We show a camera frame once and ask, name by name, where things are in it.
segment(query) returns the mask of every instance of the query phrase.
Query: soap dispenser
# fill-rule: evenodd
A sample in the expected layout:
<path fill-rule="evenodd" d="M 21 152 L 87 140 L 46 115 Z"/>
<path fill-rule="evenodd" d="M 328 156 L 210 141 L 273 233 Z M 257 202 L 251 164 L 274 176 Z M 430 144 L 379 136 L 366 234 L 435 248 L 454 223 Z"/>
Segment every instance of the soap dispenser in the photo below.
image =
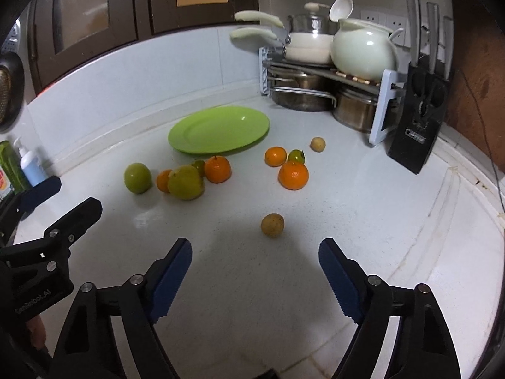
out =
<path fill-rule="evenodd" d="M 21 144 L 21 138 L 17 138 L 14 141 L 14 146 L 19 150 L 19 155 L 21 155 L 21 169 L 31 186 L 35 186 L 47 179 L 47 174 L 40 166 L 39 158 L 33 151 L 27 150 L 26 147 Z"/>

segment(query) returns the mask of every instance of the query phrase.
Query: kitchen knife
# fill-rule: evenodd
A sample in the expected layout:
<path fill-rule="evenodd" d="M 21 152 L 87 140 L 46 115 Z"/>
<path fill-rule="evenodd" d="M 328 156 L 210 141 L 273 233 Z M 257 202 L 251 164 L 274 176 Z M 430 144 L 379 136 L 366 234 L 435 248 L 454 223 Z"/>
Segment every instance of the kitchen knife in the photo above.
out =
<path fill-rule="evenodd" d="M 411 30 L 411 65 L 417 67 L 421 50 L 421 3 L 407 0 L 408 22 Z"/>
<path fill-rule="evenodd" d="M 426 3 L 428 7 L 428 27 L 430 29 L 430 59 L 428 62 L 428 72 L 435 74 L 435 67 L 437 64 L 438 55 L 438 33 L 440 27 L 440 14 L 438 11 L 438 4 Z"/>
<path fill-rule="evenodd" d="M 443 18 L 443 28 L 445 35 L 445 65 L 443 77 L 446 81 L 449 80 L 450 68 L 453 65 L 454 54 L 454 20 L 445 16 Z"/>

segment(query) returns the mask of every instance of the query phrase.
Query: cabinet window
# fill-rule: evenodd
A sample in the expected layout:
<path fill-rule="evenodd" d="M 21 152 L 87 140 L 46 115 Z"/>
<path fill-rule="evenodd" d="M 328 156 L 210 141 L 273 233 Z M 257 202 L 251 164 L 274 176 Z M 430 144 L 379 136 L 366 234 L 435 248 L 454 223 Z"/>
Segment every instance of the cabinet window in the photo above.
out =
<path fill-rule="evenodd" d="M 109 0 L 54 0 L 55 52 L 109 27 Z"/>

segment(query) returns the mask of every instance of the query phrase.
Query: black knife block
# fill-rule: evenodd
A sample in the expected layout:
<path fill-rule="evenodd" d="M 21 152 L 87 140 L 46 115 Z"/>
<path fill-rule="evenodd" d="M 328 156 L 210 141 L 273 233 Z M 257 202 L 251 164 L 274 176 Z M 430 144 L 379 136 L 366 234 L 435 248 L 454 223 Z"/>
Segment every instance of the black knife block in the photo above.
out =
<path fill-rule="evenodd" d="M 387 153 L 414 174 L 421 172 L 431 154 L 447 110 L 449 93 L 448 81 L 421 66 L 427 64 L 426 57 L 419 64 L 408 66 L 403 112 Z"/>

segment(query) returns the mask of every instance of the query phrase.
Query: kitchen counter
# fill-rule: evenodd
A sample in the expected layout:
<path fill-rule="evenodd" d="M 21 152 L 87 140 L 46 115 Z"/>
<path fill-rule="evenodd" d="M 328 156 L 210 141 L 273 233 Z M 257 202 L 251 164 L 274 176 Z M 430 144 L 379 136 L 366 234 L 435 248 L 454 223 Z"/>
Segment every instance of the kitchen counter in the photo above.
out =
<path fill-rule="evenodd" d="M 284 379 L 322 379 L 332 376 L 355 330 L 318 263 L 319 243 L 332 237 L 390 285 L 431 286 L 462 377 L 469 377 L 494 320 L 504 255 L 496 210 L 475 185 L 435 154 L 413 175 L 383 144 L 370 148 L 330 114 L 291 111 L 260 97 L 237 105 L 265 112 L 271 126 L 261 142 L 228 156 L 233 175 L 225 183 L 207 182 L 190 202 L 156 187 L 139 196 L 126 190 L 123 171 L 132 162 L 157 173 L 193 160 L 168 145 L 172 122 L 65 173 L 61 192 L 22 222 L 17 242 L 41 237 L 89 196 L 102 201 L 102 218 L 71 248 L 78 288 L 87 281 L 120 285 L 185 237 L 193 262 L 168 316 L 155 325 L 181 378 L 247 379 L 273 367 Z M 323 153 L 309 149 L 315 136 L 326 140 Z M 274 145 L 306 152 L 305 188 L 288 191 L 277 182 L 278 170 L 263 162 Z M 275 240 L 259 229 L 271 212 L 286 223 Z M 73 297 L 42 315 L 51 350 Z M 396 324 L 392 319 L 374 377 L 385 373 Z M 114 328 L 128 377 L 138 377 L 117 318 Z"/>

